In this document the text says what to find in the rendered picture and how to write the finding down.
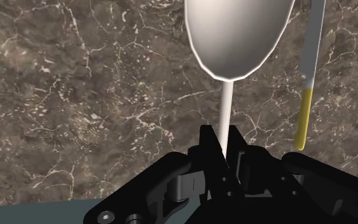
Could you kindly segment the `white spoon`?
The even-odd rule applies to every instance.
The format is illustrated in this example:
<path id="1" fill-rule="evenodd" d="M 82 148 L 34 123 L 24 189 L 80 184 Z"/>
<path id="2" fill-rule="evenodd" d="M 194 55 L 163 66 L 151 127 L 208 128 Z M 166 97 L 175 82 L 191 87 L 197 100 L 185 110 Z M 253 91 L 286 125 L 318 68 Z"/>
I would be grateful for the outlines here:
<path id="1" fill-rule="evenodd" d="M 281 38 L 295 0 L 184 0 L 190 47 L 222 83 L 218 139 L 227 153 L 234 82 L 259 69 Z"/>

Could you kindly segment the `yellow-handled knife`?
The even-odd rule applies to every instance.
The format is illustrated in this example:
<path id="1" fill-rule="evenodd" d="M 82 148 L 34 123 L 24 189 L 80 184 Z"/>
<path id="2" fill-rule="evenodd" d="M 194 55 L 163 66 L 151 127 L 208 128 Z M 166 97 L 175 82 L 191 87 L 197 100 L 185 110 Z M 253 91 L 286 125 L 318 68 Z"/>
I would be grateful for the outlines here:
<path id="1" fill-rule="evenodd" d="M 294 147 L 298 150 L 303 150 L 306 143 L 326 0 L 311 0 L 311 3 L 312 7 L 299 64 L 300 73 L 305 75 L 305 84 L 298 113 L 298 129 L 294 135 Z"/>

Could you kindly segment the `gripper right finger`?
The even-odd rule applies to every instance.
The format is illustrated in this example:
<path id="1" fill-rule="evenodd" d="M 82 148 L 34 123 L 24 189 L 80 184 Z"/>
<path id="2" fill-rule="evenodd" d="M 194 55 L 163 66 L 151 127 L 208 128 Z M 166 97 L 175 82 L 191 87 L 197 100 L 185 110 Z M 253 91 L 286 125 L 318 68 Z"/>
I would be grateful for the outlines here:
<path id="1" fill-rule="evenodd" d="M 358 224 L 358 177 L 302 153 L 273 157 L 263 147 L 247 144 L 230 125 L 227 162 L 246 195 L 266 192 L 297 208 L 327 214 L 338 224 Z"/>

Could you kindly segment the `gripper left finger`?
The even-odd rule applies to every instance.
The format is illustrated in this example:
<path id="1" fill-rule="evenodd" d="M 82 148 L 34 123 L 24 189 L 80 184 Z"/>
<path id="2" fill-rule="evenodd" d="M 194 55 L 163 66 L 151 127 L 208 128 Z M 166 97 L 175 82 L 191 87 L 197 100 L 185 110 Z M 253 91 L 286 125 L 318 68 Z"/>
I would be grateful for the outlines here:
<path id="1" fill-rule="evenodd" d="M 170 152 L 92 207 L 83 224 L 164 224 L 199 195 L 223 196 L 228 166 L 210 125 L 186 154 Z"/>

